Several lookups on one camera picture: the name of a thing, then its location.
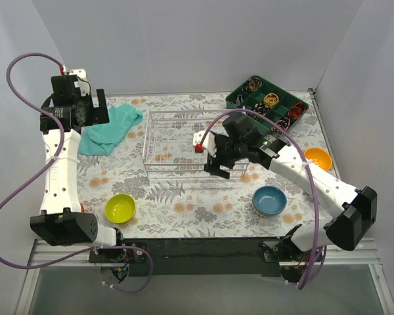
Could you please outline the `white wire dish rack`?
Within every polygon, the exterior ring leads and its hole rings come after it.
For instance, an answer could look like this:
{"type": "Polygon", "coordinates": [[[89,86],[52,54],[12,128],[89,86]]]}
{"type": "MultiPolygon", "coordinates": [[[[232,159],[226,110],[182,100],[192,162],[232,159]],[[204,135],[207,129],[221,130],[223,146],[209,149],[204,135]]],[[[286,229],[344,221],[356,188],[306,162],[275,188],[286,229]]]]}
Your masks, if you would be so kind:
{"type": "Polygon", "coordinates": [[[142,162],[153,179],[203,179],[208,153],[194,151],[193,136],[205,131],[223,110],[150,110],[142,162]]]}

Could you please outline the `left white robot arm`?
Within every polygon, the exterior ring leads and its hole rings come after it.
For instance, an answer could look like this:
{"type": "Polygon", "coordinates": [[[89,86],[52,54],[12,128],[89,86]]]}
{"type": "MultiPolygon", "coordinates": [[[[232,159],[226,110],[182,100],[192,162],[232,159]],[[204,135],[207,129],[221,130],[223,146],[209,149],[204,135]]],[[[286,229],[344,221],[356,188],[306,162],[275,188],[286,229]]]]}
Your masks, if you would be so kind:
{"type": "Polygon", "coordinates": [[[77,152],[83,127],[109,122],[104,90],[97,90],[93,103],[84,69],[69,70],[51,78],[53,92],[44,101],[40,130],[45,157],[52,165],[45,171],[40,214],[31,217],[31,229],[51,246],[90,243],[104,246],[112,262],[122,261],[127,248],[121,232],[99,224],[97,216],[84,210],[77,193],[77,152]]]}

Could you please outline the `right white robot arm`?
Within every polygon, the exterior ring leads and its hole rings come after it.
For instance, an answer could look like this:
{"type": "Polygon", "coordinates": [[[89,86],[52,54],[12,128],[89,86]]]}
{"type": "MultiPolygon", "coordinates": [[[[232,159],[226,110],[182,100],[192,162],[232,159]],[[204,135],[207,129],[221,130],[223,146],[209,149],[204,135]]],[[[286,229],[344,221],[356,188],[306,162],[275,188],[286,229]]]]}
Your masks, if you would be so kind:
{"type": "Polygon", "coordinates": [[[313,162],[287,135],[260,131],[248,114],[227,111],[223,122],[225,134],[211,127],[194,133],[196,152],[207,151],[204,171],[229,179],[237,161],[246,159],[259,164],[302,189],[327,210],[331,221],[316,218],[311,224],[293,227],[268,253],[292,261],[302,259],[308,251],[328,245],[352,251],[376,221],[378,195],[369,186],[356,188],[333,177],[313,162]]]}

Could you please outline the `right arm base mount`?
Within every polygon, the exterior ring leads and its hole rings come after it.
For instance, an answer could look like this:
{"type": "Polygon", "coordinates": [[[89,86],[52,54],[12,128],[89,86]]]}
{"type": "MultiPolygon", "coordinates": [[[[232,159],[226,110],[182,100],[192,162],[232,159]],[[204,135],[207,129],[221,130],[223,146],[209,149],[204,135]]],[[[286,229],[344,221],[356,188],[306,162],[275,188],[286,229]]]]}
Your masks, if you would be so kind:
{"type": "Polygon", "coordinates": [[[265,262],[296,262],[296,264],[291,266],[280,267],[281,276],[293,284],[300,281],[311,258],[311,250],[301,251],[291,244],[291,237],[301,226],[302,224],[298,224],[293,227],[283,238],[279,238],[277,243],[264,241],[259,244],[262,248],[265,262]]]}

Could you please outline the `teal cloth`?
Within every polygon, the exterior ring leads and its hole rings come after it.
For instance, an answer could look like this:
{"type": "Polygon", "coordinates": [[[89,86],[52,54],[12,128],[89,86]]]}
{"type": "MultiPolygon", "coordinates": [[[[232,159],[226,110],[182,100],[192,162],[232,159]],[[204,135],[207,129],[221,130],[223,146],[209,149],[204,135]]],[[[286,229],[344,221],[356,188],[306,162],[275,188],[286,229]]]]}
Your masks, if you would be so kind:
{"type": "Polygon", "coordinates": [[[108,115],[108,123],[83,129],[78,148],[79,155],[109,156],[130,129],[143,119],[142,112],[130,104],[111,107],[108,115]]]}

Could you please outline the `lime green bowl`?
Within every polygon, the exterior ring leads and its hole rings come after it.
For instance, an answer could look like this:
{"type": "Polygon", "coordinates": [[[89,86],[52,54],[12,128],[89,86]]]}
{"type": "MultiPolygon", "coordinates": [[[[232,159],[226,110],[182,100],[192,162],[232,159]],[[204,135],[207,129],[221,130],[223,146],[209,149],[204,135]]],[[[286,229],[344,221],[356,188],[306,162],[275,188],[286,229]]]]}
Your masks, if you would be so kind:
{"type": "Polygon", "coordinates": [[[117,194],[108,200],[105,217],[112,223],[123,224],[134,217],[135,200],[128,194],[117,194]]]}

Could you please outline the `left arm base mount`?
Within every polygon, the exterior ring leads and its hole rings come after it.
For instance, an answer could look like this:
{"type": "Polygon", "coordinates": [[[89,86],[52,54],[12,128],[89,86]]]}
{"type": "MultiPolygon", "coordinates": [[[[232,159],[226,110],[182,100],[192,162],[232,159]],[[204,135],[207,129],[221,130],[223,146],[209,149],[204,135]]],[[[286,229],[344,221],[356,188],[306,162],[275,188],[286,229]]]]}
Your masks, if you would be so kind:
{"type": "Polygon", "coordinates": [[[139,249],[99,249],[89,252],[88,262],[101,265],[100,273],[115,284],[120,284],[131,277],[147,277],[149,274],[149,262],[143,249],[148,246],[144,242],[128,242],[123,246],[133,246],[139,249]]]}

